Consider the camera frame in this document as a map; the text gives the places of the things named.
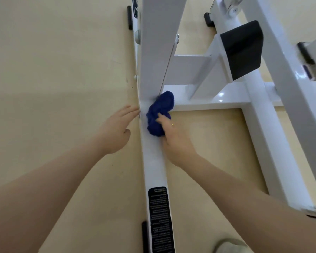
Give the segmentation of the white gym machine frame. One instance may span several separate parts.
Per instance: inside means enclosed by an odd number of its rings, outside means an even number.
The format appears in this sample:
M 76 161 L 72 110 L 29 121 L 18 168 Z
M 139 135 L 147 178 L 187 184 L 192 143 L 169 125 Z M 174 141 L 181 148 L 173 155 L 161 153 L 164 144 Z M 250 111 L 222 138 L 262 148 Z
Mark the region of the white gym machine frame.
M 141 45 L 134 42 L 140 134 L 151 252 L 148 190 L 166 187 L 160 141 L 147 130 L 149 107 L 166 91 L 172 111 L 241 108 L 271 196 L 316 219 L 316 206 L 285 137 L 274 107 L 284 106 L 316 179 L 316 80 L 309 80 L 266 0 L 214 0 L 217 34 L 203 55 L 175 55 L 177 31 L 187 0 L 138 0 Z M 251 21 L 263 32 L 261 66 L 233 81 L 220 35 Z

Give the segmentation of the black warning label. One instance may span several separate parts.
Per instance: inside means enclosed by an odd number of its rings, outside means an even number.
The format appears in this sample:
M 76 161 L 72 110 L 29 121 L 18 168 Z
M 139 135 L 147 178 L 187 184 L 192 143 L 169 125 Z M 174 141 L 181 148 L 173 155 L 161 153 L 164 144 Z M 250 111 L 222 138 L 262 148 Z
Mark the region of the black warning label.
M 175 253 L 169 196 L 166 187 L 148 190 L 152 253 Z

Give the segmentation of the person's right forearm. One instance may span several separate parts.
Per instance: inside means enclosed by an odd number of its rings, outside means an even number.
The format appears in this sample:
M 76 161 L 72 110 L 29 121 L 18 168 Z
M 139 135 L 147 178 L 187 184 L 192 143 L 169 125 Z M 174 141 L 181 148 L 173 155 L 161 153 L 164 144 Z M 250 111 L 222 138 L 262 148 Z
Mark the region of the person's right forearm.
M 212 198 L 254 253 L 316 253 L 316 221 L 196 153 L 175 160 Z

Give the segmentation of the person's left forearm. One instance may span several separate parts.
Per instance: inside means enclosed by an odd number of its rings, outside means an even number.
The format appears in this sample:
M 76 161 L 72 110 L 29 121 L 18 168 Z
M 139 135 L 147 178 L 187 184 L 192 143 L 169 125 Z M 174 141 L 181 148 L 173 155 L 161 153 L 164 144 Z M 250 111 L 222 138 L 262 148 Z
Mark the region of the person's left forearm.
M 106 155 L 101 136 L 0 187 L 0 253 L 37 253 L 80 183 Z

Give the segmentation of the black rubber bumper pad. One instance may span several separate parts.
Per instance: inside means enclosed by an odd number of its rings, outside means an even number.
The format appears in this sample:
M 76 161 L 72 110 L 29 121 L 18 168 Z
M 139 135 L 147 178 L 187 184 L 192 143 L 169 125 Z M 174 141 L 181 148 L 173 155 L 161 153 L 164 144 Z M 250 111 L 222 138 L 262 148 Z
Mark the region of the black rubber bumper pad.
M 261 66 L 264 35 L 254 20 L 220 35 L 233 81 Z

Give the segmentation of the person's left hand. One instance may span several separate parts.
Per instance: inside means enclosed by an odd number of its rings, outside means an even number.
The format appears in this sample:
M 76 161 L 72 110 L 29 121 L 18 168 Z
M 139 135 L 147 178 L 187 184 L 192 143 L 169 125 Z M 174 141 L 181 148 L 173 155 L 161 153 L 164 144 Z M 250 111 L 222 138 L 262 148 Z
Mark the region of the person's left hand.
M 101 156 L 116 153 L 128 143 L 131 135 L 124 132 L 139 114 L 138 106 L 127 105 L 106 119 L 94 136 Z

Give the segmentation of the blue cleaning cloth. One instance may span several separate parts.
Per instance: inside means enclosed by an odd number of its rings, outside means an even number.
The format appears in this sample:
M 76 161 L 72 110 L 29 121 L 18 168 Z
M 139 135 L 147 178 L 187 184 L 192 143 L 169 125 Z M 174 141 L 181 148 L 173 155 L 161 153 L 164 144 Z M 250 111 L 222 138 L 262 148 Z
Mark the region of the blue cleaning cloth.
M 147 130 L 152 136 L 162 137 L 165 135 L 163 127 L 156 121 L 158 114 L 166 116 L 171 119 L 169 111 L 174 108 L 174 95 L 170 91 L 166 91 L 159 95 L 156 101 L 149 107 L 146 114 Z

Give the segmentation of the person's right hand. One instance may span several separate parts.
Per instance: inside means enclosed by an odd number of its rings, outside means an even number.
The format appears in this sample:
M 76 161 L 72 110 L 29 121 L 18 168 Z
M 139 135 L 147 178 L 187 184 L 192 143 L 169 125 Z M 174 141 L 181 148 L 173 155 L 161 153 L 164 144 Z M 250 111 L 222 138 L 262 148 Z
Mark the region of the person's right hand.
M 181 127 L 178 125 L 176 126 L 176 135 L 165 135 L 161 138 L 163 150 L 168 160 L 172 164 L 185 169 L 187 166 L 192 164 L 198 154 L 189 136 Z

